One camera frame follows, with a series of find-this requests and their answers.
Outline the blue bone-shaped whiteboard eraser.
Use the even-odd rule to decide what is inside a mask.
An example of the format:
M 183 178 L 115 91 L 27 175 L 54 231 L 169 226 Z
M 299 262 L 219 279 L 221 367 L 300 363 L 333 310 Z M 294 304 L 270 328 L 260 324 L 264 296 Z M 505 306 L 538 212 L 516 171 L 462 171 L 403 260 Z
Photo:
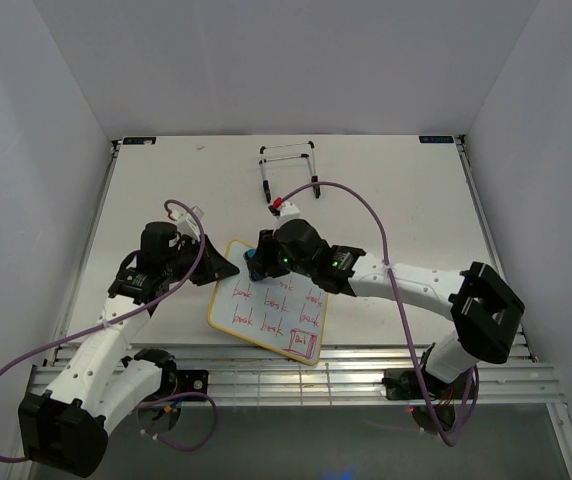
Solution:
M 256 259 L 256 250 L 248 249 L 243 255 L 251 281 L 261 281 L 264 278 L 261 262 Z

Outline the yellow-framed whiteboard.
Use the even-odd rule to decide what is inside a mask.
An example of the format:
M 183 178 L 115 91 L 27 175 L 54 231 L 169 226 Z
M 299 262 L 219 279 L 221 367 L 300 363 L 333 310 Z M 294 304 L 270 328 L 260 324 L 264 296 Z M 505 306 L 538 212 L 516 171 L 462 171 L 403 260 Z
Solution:
M 229 242 L 225 258 L 240 273 L 216 284 L 209 325 L 305 365 L 316 365 L 328 294 L 310 279 L 292 273 L 252 281 L 243 258 L 249 249 L 249 244 L 238 239 Z

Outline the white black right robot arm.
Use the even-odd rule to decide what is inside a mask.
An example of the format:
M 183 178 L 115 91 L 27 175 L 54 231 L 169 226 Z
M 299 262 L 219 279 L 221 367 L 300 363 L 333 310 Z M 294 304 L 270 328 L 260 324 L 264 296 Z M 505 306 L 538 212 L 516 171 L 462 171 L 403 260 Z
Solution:
M 387 265 L 372 253 L 331 245 L 303 219 L 263 230 L 244 259 L 253 281 L 298 274 L 323 291 L 401 302 L 437 314 L 452 333 L 423 355 L 417 382 L 440 397 L 480 362 L 507 362 L 525 305 L 490 265 L 474 261 L 461 271 Z

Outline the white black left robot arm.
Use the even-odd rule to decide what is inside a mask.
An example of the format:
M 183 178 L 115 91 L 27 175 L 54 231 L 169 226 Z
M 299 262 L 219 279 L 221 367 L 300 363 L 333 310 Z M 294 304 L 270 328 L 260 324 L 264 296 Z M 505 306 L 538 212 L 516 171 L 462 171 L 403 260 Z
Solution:
M 28 459 L 86 478 L 101 463 L 112 431 L 140 402 L 176 392 L 170 353 L 126 353 L 171 287 L 183 279 L 202 286 L 239 274 L 209 238 L 197 234 L 163 221 L 145 226 L 139 249 L 124 258 L 108 289 L 98 331 L 85 337 L 42 394 L 26 394 L 20 403 Z

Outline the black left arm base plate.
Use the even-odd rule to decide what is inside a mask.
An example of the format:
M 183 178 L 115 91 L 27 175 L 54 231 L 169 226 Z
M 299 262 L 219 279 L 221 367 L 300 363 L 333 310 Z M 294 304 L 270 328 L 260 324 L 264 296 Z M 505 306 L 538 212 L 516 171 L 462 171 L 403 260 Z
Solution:
M 170 375 L 172 394 L 178 398 L 173 404 L 186 401 L 204 401 L 203 395 L 208 394 L 210 372 L 203 369 L 177 370 Z

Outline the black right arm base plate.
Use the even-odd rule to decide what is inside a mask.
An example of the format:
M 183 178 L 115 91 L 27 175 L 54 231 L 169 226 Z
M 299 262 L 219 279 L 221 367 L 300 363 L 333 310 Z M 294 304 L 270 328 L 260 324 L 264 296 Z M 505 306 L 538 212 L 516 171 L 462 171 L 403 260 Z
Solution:
M 461 399 L 467 374 L 459 375 L 452 383 L 444 383 L 423 373 L 426 390 L 431 400 Z M 414 369 L 390 368 L 383 372 L 381 380 L 387 400 L 421 400 L 423 394 Z

